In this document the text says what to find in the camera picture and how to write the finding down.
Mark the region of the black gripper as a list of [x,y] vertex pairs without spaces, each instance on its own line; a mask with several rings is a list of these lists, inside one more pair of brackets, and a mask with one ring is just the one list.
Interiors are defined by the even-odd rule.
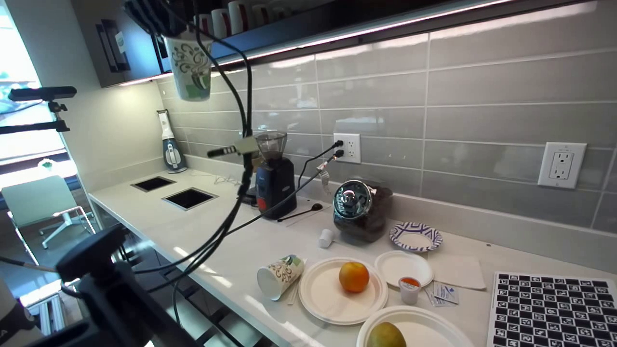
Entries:
[[125,0],[127,16],[146,33],[179,37],[192,16],[190,0]]

